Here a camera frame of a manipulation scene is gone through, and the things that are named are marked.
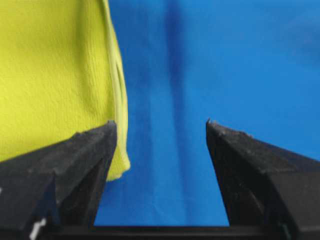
blue backdrop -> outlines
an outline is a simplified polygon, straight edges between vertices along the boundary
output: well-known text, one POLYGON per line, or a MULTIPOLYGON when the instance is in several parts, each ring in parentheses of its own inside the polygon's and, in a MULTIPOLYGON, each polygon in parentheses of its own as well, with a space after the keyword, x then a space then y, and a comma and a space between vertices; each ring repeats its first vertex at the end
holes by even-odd
POLYGON ((320 160, 320 2, 110 0, 131 170, 96 225, 227 225, 208 118, 320 160))

yellow towel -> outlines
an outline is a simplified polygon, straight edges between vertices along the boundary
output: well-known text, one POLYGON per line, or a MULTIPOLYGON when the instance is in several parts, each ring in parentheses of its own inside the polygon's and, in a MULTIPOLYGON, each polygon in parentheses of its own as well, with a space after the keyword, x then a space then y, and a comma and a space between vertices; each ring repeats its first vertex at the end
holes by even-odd
POLYGON ((0 1, 0 162, 117 123, 108 180, 130 168, 121 55, 106 0, 0 1))

blue fabric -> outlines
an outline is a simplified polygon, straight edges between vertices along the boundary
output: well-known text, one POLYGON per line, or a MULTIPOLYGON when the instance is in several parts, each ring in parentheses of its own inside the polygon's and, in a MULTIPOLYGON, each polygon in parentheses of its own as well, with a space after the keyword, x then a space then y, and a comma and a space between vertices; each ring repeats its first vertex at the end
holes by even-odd
POLYGON ((132 168, 96 225, 227 225, 208 118, 320 160, 320 2, 110 0, 132 168))

white label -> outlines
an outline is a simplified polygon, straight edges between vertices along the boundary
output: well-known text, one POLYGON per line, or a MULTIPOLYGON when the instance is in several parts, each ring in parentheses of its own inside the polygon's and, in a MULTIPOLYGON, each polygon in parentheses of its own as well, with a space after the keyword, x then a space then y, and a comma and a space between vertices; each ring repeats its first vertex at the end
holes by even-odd
POLYGON ((30 240, 36 240, 40 232, 40 229, 47 224, 47 220, 43 218, 41 221, 35 222, 33 225, 32 232, 29 235, 30 240))

yellow cloth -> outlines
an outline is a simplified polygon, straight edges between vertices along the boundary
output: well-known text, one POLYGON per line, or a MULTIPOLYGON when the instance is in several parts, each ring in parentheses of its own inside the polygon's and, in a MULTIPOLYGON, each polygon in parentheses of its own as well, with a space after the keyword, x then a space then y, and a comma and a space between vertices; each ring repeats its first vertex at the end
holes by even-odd
POLYGON ((117 123, 108 180, 130 168, 121 55, 106 0, 0 1, 0 162, 117 123))

